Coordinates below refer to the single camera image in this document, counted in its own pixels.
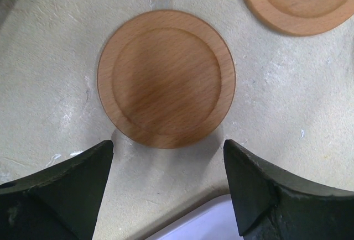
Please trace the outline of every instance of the wooden disc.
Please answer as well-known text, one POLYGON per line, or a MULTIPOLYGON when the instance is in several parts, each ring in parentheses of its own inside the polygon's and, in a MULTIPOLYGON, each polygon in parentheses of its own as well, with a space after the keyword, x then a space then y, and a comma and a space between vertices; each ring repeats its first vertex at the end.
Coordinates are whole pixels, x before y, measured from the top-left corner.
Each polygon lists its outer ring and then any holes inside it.
POLYGON ((354 14, 354 0, 245 0, 266 25, 287 34, 314 35, 354 14))
POLYGON ((98 66, 98 92, 116 127, 136 142, 177 148, 210 134, 228 112, 235 68, 206 22, 153 11, 122 25, 98 66))

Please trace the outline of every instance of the wooden coaster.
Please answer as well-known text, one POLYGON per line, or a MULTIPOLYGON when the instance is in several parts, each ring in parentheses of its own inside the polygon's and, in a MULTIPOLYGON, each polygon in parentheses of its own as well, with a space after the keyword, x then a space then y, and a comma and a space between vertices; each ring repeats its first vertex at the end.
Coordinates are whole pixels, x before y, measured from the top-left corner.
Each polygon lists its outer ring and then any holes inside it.
POLYGON ((354 0, 245 0, 266 25, 287 34, 315 35, 354 14, 354 0))
POLYGON ((222 122, 235 92, 227 45, 206 22, 153 11, 122 25, 104 48, 98 92, 116 127, 136 142, 177 148, 222 122))

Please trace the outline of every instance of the white tray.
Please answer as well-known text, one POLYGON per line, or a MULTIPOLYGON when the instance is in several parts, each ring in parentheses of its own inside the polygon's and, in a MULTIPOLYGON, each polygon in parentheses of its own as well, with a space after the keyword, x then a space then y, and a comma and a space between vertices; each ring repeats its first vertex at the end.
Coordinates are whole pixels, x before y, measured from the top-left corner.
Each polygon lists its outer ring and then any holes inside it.
POLYGON ((147 240, 242 240, 230 195, 217 197, 188 213, 147 240))

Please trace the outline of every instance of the concrete surface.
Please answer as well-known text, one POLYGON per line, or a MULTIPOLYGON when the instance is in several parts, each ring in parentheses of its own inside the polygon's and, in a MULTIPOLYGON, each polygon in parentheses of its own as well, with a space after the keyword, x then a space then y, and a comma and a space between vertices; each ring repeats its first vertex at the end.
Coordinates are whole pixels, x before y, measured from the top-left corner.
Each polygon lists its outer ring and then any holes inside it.
POLYGON ((354 18, 314 37, 280 35, 243 0, 1 0, 1 182, 112 138, 115 156, 94 239, 146 237, 226 193, 226 138, 304 178, 354 190, 353 36, 354 18), (159 8, 209 22, 236 64, 237 91, 225 121, 180 150, 147 149, 122 136, 97 94, 107 38, 133 16, 159 8))

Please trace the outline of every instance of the black plastic part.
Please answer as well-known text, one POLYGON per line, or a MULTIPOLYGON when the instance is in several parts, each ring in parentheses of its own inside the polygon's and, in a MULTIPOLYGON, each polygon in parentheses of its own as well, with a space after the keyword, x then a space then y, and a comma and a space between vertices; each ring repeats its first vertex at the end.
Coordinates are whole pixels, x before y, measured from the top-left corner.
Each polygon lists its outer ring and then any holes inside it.
POLYGON ((232 140, 224 161, 245 240, 354 239, 354 192, 303 179, 232 140))
POLYGON ((0 186, 0 239, 92 239, 113 143, 0 186))

